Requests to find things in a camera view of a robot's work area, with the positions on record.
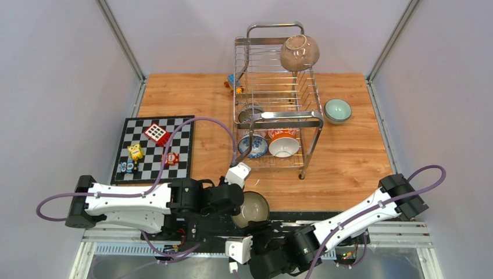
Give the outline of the teal glazed bowl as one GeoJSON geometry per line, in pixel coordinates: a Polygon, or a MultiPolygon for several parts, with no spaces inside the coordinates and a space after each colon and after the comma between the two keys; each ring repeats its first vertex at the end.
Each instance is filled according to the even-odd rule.
{"type": "Polygon", "coordinates": [[[238,228],[245,228],[250,221],[266,221],[269,218],[270,206],[267,199],[258,192],[244,192],[244,203],[240,213],[232,216],[233,223],[238,228]]]}

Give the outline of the small celadon green bowl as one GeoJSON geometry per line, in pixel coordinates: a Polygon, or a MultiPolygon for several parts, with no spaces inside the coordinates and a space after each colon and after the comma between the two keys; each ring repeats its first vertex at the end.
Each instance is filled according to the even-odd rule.
{"type": "Polygon", "coordinates": [[[331,117],[330,115],[325,115],[324,117],[329,123],[334,124],[334,125],[340,125],[340,124],[346,123],[351,119],[351,117],[347,117],[344,119],[336,119],[336,118],[331,117]]]}

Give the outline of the large ribbed celadon bowl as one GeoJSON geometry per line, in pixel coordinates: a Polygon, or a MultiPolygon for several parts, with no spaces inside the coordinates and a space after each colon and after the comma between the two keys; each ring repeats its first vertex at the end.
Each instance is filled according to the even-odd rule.
{"type": "Polygon", "coordinates": [[[324,115],[330,115],[336,119],[344,119],[352,116],[352,108],[348,102],[342,99],[331,99],[323,107],[324,115]]]}

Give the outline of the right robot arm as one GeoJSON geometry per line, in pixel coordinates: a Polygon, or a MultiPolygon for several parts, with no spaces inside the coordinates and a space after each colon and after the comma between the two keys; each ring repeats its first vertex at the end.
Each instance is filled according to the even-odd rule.
{"type": "Polygon", "coordinates": [[[370,225],[397,217],[408,221],[427,210],[420,194],[435,187],[415,190],[402,174],[384,177],[364,201],[330,219],[298,229],[282,239],[261,233],[246,237],[240,254],[233,258],[248,264],[253,278],[301,273],[310,276],[323,254],[363,235],[370,225]]]}

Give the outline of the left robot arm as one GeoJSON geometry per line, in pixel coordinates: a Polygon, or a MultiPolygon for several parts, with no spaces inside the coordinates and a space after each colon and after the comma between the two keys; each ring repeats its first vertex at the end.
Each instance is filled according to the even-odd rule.
{"type": "Polygon", "coordinates": [[[165,218],[235,214],[244,203],[237,184],[204,187],[206,180],[179,178],[151,187],[119,187],[97,183],[91,175],[78,179],[65,226],[93,228],[98,223],[136,228],[173,239],[178,224],[165,218]]]}

